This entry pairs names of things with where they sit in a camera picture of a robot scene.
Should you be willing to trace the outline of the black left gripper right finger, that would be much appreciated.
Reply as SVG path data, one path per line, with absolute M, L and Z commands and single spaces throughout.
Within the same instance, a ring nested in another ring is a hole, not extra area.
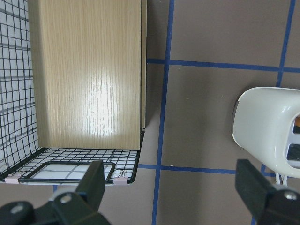
M 235 189 L 258 225 L 300 223 L 300 193 L 271 184 L 247 159 L 236 162 Z

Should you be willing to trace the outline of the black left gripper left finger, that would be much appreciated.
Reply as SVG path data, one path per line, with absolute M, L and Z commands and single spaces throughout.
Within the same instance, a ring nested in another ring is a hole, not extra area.
M 93 161 L 75 191 L 65 192 L 34 208 L 28 201 L 9 202 L 0 208 L 2 225 L 105 225 L 98 212 L 105 192 L 103 161 Z

